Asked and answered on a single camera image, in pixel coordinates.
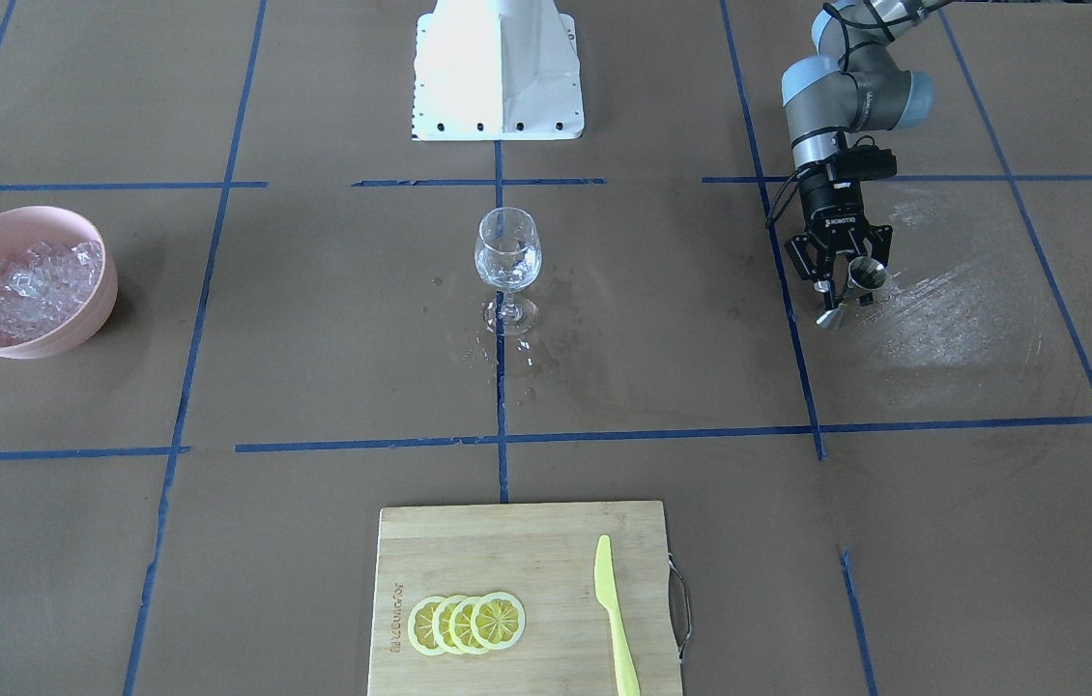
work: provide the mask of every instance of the white metal bracket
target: white metal bracket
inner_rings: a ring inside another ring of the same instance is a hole
[[[584,131],[575,22],[555,0],[439,0],[417,20],[416,140],[569,140]]]

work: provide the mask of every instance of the ice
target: ice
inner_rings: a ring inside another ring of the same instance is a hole
[[[78,314],[99,282],[104,249],[35,241],[0,260],[0,349],[38,339]]]

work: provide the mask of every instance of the clear liquid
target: clear liquid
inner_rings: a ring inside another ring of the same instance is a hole
[[[502,252],[482,247],[473,256],[476,272],[487,285],[509,292],[529,287],[542,271],[542,252],[536,247],[521,246],[519,251]]]

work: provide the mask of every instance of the blue joint cap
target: blue joint cap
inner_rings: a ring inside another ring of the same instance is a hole
[[[852,4],[855,4],[855,0],[838,0],[838,3],[834,3],[834,9],[842,12],[844,8],[851,8]],[[820,35],[826,34],[826,27],[832,21],[834,17],[830,17],[824,10],[817,14],[817,19],[811,20],[811,44],[817,47],[817,51],[820,51]]]
[[[912,74],[912,92],[907,93],[907,105],[903,107],[903,116],[894,128],[911,128],[925,122],[936,96],[930,76],[921,71],[909,72]]]
[[[836,72],[838,61],[829,56],[808,56],[794,63],[782,73],[782,105],[785,106],[785,103],[810,87],[817,80]]]

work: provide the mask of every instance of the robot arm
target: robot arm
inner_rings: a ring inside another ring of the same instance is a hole
[[[871,226],[864,216],[860,180],[898,173],[889,150],[847,144],[846,137],[870,130],[910,128],[923,122],[934,103],[934,85],[921,71],[901,71],[890,57],[892,40],[952,0],[839,0],[824,4],[811,25],[816,56],[782,75],[805,234],[785,247],[804,281],[824,296],[819,320],[846,296],[873,300],[887,280],[892,228]],[[769,223],[775,220],[771,215]],[[847,261],[842,292],[834,290],[834,261]]]

